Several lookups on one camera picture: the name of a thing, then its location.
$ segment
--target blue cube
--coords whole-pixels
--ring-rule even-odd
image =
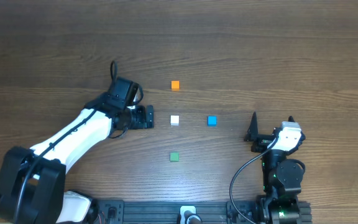
[[[208,116],[208,126],[216,126],[216,116]]]

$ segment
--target orange cube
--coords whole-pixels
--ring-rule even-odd
[[[179,91],[180,90],[180,82],[179,81],[172,81],[171,82],[171,89],[172,89],[172,91]]]

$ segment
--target wood grain surface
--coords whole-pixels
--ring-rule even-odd
[[[67,189],[227,201],[232,175],[255,156],[242,138],[256,110],[261,133],[290,115],[301,124],[306,141],[291,157],[306,164],[299,198],[313,221],[358,223],[358,1],[0,0],[0,166],[12,146],[49,138],[105,91],[112,59],[143,86],[155,128],[98,143]],[[256,162],[234,195],[261,193]]]

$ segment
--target green cube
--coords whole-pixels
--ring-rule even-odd
[[[171,152],[170,161],[171,162],[179,162],[179,153],[178,152]]]

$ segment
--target small block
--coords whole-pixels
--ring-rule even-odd
[[[171,125],[178,126],[179,125],[179,116],[171,115]]]
[[[208,116],[208,126],[216,126],[216,116]]]
[[[170,161],[171,162],[179,162],[179,153],[178,152],[171,152],[170,153]]]
[[[171,89],[172,89],[172,91],[179,91],[180,90],[180,82],[179,81],[172,81],[171,82]]]

